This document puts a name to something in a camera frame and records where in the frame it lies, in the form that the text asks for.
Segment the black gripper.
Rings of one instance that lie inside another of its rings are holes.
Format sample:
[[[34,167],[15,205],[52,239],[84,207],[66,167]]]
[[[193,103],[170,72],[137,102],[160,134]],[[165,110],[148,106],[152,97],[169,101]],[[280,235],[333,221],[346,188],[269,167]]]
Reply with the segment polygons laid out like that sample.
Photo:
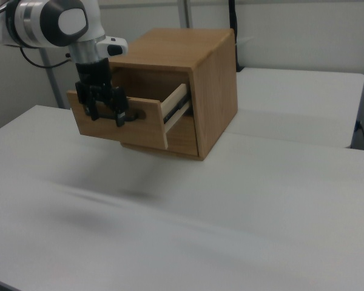
[[[79,74],[76,92],[85,113],[92,121],[96,121],[99,118],[96,102],[102,102],[115,113],[116,126],[122,127],[129,105],[124,89],[112,85],[109,60],[104,58],[89,64],[76,64],[76,69]]]

